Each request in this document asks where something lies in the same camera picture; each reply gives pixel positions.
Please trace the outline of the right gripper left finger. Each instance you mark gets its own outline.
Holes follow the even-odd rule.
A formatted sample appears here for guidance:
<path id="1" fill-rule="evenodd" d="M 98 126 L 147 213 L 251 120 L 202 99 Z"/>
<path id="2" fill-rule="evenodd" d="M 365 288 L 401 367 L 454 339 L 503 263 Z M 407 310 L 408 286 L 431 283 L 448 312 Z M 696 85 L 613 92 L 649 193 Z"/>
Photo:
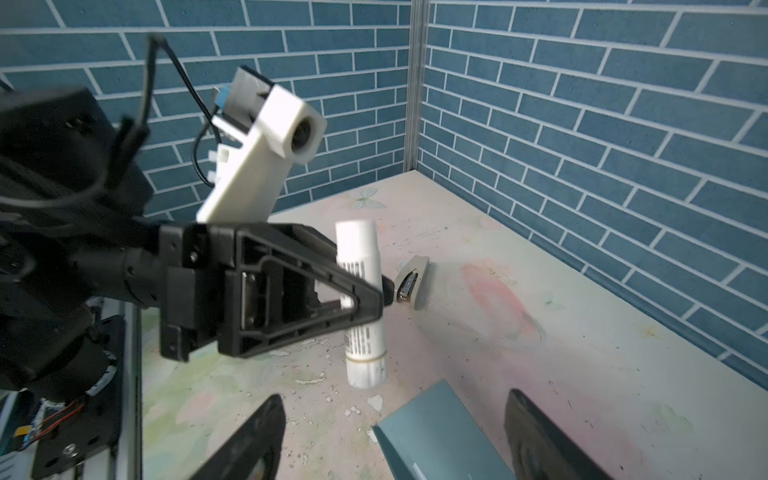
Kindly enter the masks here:
<path id="1" fill-rule="evenodd" d="M 286 414 L 282 398 L 273 394 L 191 479 L 275 479 L 285 428 Z"/>

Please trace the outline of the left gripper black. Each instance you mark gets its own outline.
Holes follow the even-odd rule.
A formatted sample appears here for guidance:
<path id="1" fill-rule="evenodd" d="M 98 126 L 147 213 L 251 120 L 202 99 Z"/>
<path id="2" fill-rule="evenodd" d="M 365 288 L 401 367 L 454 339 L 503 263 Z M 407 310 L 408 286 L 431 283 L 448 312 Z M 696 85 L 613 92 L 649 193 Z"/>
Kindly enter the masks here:
<path id="1" fill-rule="evenodd" d="M 160 355 L 187 362 L 214 341 L 249 358 L 353 326 L 355 277 L 336 244 L 295 223 L 165 223 L 158 230 Z"/>

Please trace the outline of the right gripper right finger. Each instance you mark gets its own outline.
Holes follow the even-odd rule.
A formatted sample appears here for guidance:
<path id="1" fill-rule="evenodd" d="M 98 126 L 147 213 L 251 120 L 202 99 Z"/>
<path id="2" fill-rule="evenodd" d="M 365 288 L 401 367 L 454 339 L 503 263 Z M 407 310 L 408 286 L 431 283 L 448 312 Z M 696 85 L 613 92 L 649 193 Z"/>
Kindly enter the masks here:
<path id="1" fill-rule="evenodd" d="M 509 392 L 504 428 L 517 479 L 611 479 L 519 389 Z"/>

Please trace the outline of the white glue stick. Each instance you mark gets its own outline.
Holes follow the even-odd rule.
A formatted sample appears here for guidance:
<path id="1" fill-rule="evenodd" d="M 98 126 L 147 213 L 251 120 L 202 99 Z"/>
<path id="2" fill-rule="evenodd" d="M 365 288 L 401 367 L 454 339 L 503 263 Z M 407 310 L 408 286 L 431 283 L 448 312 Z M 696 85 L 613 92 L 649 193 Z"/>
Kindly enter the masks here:
<path id="1" fill-rule="evenodd" d="M 377 230 L 372 220 L 335 224 L 339 267 L 355 277 L 351 293 L 340 297 L 352 312 L 353 326 L 344 333 L 347 379 L 356 389 L 371 389 L 386 380 L 383 278 Z"/>

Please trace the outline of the teal envelope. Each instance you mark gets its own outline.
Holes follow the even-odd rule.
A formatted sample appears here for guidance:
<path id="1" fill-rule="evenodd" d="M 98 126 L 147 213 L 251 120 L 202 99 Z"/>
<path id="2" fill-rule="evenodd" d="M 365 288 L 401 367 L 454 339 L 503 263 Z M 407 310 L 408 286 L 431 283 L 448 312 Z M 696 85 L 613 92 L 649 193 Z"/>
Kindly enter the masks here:
<path id="1" fill-rule="evenodd" d="M 396 479 L 515 477 L 444 380 L 387 416 L 373 433 Z"/>

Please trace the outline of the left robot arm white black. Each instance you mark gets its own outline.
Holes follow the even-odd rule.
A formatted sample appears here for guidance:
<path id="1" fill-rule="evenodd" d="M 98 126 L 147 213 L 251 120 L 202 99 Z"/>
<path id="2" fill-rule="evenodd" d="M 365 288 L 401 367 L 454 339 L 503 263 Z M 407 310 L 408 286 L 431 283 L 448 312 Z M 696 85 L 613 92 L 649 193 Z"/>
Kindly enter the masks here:
<path id="1" fill-rule="evenodd" d="M 151 223 L 134 162 L 145 124 L 114 127 L 84 87 L 1 95 L 1 385 L 69 402 L 119 354 L 89 300 L 161 313 L 160 353 L 247 358 L 379 320 L 394 284 L 344 271 L 301 224 Z"/>

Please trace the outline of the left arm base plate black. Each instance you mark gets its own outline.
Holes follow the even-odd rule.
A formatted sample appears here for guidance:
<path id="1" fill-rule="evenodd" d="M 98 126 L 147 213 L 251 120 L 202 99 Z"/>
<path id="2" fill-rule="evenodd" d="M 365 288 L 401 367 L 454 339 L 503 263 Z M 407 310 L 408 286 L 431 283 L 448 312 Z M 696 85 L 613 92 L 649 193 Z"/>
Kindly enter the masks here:
<path id="1" fill-rule="evenodd" d="M 66 350 L 60 368 L 32 391 L 65 409 L 41 425 L 31 477 L 61 474 L 104 450 L 121 433 L 125 319 L 105 318 Z"/>

